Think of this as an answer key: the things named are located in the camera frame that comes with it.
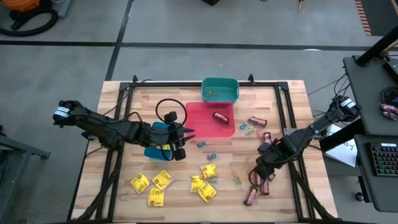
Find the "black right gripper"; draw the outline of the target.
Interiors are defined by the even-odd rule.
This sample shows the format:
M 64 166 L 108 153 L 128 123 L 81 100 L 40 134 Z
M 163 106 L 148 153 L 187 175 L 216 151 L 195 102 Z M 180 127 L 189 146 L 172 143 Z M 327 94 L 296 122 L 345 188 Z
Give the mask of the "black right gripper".
M 275 169 L 282 167 L 280 163 L 282 154 L 277 146 L 266 143 L 262 143 L 257 150 L 260 156 L 256 159 L 256 180 L 261 180 L 261 178 L 267 180 L 274 173 Z

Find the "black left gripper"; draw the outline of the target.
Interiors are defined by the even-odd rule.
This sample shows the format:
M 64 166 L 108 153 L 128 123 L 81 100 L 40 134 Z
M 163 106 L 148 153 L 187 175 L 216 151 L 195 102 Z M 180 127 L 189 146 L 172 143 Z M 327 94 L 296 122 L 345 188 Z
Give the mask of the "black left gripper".
M 183 138 L 183 134 L 192 133 L 195 130 L 184 126 L 175 130 L 179 126 L 179 124 L 175 122 L 177 120 L 177 113 L 175 111 L 166 114 L 164 120 L 166 123 L 154 122 L 152 127 L 159 128 L 161 131 L 170 132 L 167 138 L 167 144 L 170 144 L 172 147 L 173 160 L 181 161 L 186 158 L 186 153 L 184 148 L 181 148 L 179 145 L 180 141 L 182 140 L 183 145 L 185 145 L 189 140 L 195 137 L 195 135 L 191 135 Z

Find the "pink plastic bin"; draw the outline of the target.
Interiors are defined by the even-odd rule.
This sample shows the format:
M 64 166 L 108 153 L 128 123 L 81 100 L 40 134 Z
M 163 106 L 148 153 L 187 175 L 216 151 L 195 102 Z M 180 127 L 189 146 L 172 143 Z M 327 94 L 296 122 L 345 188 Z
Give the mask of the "pink plastic bin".
M 188 118 L 185 127 L 194 129 L 197 138 L 228 138 L 235 133 L 232 103 L 189 102 L 186 109 Z M 229 123 L 223 124 L 214 119 L 216 111 L 227 116 Z

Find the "blue plastic bin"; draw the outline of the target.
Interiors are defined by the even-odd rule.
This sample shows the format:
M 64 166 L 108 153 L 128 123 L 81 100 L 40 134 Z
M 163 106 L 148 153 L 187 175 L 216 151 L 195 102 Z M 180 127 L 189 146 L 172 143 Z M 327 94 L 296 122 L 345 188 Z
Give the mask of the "blue plastic bin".
M 160 145 L 146 147 L 144 149 L 144 155 L 151 159 L 157 159 L 161 161 L 171 161 L 173 159 L 171 145 L 170 145 L 171 150 L 169 151 L 163 150 L 160 147 L 161 147 Z

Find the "teal plastic bin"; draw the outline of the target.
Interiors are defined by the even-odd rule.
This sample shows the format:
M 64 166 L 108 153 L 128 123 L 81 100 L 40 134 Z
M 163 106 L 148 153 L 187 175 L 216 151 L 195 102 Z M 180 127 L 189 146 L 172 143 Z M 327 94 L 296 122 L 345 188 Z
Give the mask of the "teal plastic bin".
M 233 78 L 205 78 L 201 83 L 201 95 L 208 102 L 234 103 L 239 98 L 239 82 Z

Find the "white paper sheet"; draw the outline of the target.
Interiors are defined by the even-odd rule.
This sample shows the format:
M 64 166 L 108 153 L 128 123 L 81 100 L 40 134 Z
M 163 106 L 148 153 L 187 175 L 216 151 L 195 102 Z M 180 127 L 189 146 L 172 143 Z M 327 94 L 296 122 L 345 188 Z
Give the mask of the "white paper sheet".
M 351 139 L 328 150 L 325 155 L 347 166 L 356 167 L 357 153 L 356 143 Z

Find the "grey keyboard desk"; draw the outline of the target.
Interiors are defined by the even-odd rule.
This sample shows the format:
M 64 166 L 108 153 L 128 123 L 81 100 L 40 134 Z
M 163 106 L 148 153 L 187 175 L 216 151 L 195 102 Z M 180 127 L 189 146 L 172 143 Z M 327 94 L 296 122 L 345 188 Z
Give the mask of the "grey keyboard desk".
M 369 142 L 398 144 L 398 137 L 368 136 L 354 137 L 358 150 L 358 164 L 364 184 L 361 186 L 366 202 L 371 202 L 379 212 L 398 213 L 398 178 L 375 176 L 369 157 Z

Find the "black backlit keyboard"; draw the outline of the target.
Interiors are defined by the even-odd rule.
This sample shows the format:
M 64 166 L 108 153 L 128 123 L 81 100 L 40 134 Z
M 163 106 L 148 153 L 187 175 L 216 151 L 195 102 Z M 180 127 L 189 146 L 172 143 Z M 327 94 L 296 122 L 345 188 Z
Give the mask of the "black backlit keyboard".
M 374 175 L 398 178 L 398 144 L 369 142 L 368 148 Z

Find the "grey desk top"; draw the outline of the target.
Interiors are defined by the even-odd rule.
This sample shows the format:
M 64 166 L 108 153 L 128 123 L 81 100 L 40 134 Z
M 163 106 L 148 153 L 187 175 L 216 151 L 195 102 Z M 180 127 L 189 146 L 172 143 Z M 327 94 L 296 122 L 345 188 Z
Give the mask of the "grey desk top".
M 351 84 L 355 101 L 362 107 L 361 121 L 366 134 L 375 136 L 398 136 L 398 121 L 381 113 L 381 91 L 398 87 L 398 83 L 384 69 L 384 60 L 374 59 L 367 66 L 357 65 L 353 57 L 345 57 L 343 65 Z

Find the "black desk device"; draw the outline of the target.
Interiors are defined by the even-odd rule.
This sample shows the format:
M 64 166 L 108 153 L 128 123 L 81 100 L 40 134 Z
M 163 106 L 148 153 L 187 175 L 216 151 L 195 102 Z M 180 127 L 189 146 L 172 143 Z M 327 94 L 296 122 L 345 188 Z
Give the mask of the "black desk device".
M 398 84 L 398 59 L 387 57 L 383 68 L 389 74 L 389 76 Z

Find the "grey metal stand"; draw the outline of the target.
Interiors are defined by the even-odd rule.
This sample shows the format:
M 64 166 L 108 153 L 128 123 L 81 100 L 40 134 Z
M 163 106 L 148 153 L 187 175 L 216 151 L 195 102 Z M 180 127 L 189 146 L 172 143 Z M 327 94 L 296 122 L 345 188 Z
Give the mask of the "grey metal stand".
M 0 224 L 6 221 L 32 156 L 48 159 L 50 152 L 7 137 L 0 125 Z

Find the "black diagonal pole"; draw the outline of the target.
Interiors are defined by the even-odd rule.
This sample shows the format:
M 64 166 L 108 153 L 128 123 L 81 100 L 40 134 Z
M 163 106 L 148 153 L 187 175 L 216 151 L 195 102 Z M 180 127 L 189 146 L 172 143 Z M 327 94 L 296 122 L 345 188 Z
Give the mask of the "black diagonal pole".
M 354 57 L 357 65 L 365 67 L 374 57 L 377 57 L 384 49 L 388 48 L 398 39 L 398 25 L 395 26 L 388 34 L 376 42 L 371 48 L 359 57 Z

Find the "orange vacuum cleaner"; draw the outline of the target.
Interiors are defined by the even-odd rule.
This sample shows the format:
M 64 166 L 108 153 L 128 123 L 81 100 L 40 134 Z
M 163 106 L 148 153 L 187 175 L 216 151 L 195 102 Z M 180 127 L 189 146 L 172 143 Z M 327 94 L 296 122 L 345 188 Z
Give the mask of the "orange vacuum cleaner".
M 12 11 L 26 12 L 40 5 L 40 0 L 0 0 L 3 5 Z

